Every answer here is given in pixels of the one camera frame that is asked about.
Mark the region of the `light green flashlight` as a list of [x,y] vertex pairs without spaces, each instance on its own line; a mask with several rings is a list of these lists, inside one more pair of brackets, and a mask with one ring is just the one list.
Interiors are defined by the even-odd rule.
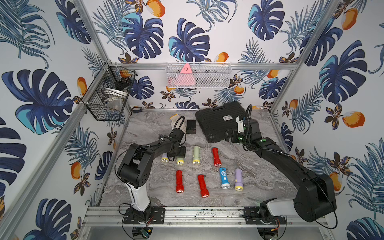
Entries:
[[199,146],[194,146],[193,164],[194,165],[199,165],[200,163],[201,163],[200,147]]
[[177,157],[176,158],[176,163],[177,163],[178,166],[182,166],[185,163],[185,158]]

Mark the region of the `purple flashlight yellow rim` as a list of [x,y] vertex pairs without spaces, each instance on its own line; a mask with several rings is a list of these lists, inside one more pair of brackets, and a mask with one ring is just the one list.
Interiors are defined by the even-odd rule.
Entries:
[[163,153],[161,160],[162,162],[167,163],[169,161],[168,153]]

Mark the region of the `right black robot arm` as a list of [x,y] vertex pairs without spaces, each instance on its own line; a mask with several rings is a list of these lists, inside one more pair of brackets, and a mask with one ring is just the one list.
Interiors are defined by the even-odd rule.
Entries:
[[297,189],[292,199],[271,199],[261,203],[271,216],[299,216],[313,222],[337,209],[333,180],[326,174],[319,175],[296,162],[284,153],[270,138],[256,133],[246,138],[244,133],[228,130],[225,140],[243,144],[245,150],[275,166]]

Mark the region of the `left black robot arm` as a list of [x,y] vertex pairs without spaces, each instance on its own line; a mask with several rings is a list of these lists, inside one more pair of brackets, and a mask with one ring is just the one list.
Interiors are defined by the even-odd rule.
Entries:
[[184,140],[186,140],[186,134],[182,130],[174,129],[169,135],[159,135],[155,142],[129,146],[117,169],[117,176],[130,191],[134,210],[144,213],[151,208],[146,183],[150,177],[154,159],[165,153],[172,158],[184,157],[186,155]]

